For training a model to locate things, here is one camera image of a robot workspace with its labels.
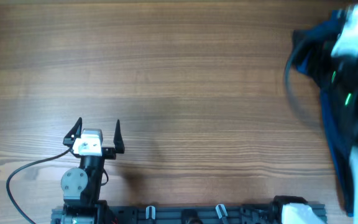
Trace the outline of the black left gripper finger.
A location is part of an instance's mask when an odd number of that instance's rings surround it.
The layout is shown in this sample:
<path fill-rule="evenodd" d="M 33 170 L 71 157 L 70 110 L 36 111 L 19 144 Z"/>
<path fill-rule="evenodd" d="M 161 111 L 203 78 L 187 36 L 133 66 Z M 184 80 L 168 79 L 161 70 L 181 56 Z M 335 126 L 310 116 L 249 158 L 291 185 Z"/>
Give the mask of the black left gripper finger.
<path fill-rule="evenodd" d="M 116 122 L 113 143 L 115 150 L 124 150 L 124 141 L 121 134 L 121 124 L 119 119 Z"/>
<path fill-rule="evenodd" d="M 79 117 L 75 125 L 69 130 L 69 132 L 63 138 L 64 141 L 74 141 L 76 138 L 81 136 L 82 129 L 82 117 Z"/>

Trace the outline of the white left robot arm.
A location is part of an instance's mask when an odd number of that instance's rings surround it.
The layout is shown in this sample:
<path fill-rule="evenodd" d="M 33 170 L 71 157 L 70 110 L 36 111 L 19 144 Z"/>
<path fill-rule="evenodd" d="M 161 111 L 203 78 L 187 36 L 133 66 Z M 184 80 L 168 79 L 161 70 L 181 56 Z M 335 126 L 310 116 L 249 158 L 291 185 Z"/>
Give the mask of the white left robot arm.
<path fill-rule="evenodd" d="M 125 151 L 120 121 L 116 122 L 113 147 L 103 146 L 103 132 L 100 129 L 82 128 L 82 119 L 63 138 L 63 145 L 80 159 L 80 164 L 64 173 L 61 179 L 63 190 L 63 209 L 61 214 L 51 217 L 52 223 L 117 223 L 115 214 L 109 209 L 107 201 L 99 195 L 104 163 L 115 160 L 117 154 Z"/>

